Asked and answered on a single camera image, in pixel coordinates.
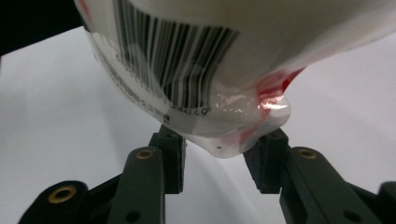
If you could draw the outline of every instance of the brass screw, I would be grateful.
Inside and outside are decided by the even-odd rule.
[[[71,199],[76,194],[76,192],[76,187],[73,185],[61,186],[49,195],[49,202],[64,203]]]
[[[313,160],[317,157],[317,153],[313,152],[312,150],[308,150],[308,149],[301,149],[301,150],[299,150],[298,154],[302,158],[308,159],[308,160]]]
[[[136,154],[136,157],[140,160],[146,160],[154,155],[152,150],[142,150]]]

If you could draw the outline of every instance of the black and white barcode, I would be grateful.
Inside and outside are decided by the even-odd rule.
[[[161,20],[128,0],[115,0],[119,60],[156,97],[179,108],[209,108],[209,93],[225,53],[238,36],[219,26]]]

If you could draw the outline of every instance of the white table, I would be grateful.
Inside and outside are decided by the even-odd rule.
[[[290,145],[321,151],[345,180],[377,191],[396,180],[396,35],[309,66],[290,85]],[[16,223],[63,180],[95,187],[121,172],[160,123],[129,103],[92,56],[81,28],[2,58],[0,217]],[[166,196],[172,224],[284,223],[278,195],[260,195],[243,156],[189,144],[185,188]]]

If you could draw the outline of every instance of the plastic wrapper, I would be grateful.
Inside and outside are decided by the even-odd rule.
[[[394,0],[75,0],[117,87],[209,153],[229,158],[283,125],[309,64],[396,28]]]

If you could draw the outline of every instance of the white surface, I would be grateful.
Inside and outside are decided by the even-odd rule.
[[[321,151],[349,182],[376,191],[396,179],[396,35],[308,67],[290,85],[290,144]],[[16,223],[45,188],[90,188],[121,172],[160,123],[129,103],[94,60],[81,28],[2,58],[0,217]],[[284,223],[242,156],[189,144],[185,190],[166,197],[167,223]]]

